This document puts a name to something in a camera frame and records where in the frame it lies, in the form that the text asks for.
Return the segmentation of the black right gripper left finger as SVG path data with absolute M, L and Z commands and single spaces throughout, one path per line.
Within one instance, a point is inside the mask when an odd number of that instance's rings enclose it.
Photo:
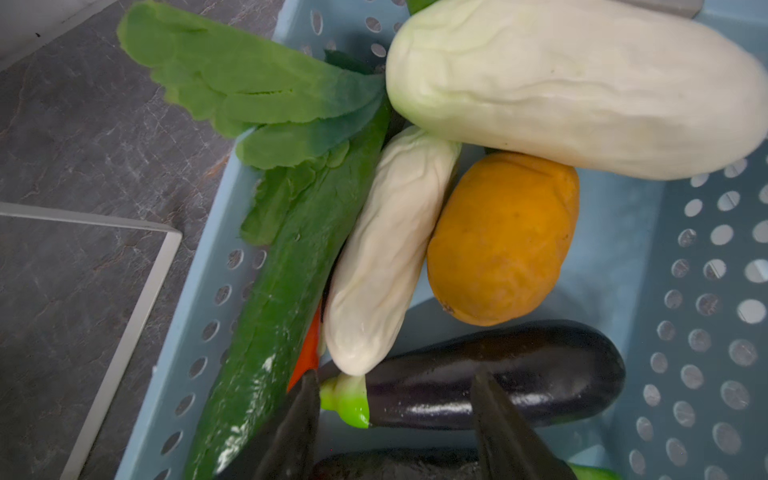
M 307 479 L 314 466 L 320 413 L 315 371 L 306 372 L 218 479 Z

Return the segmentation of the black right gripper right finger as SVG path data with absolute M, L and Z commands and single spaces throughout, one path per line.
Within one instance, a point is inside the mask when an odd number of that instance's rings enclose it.
M 574 479 L 522 418 L 504 390 L 487 371 L 475 374 L 470 401 L 483 479 Z

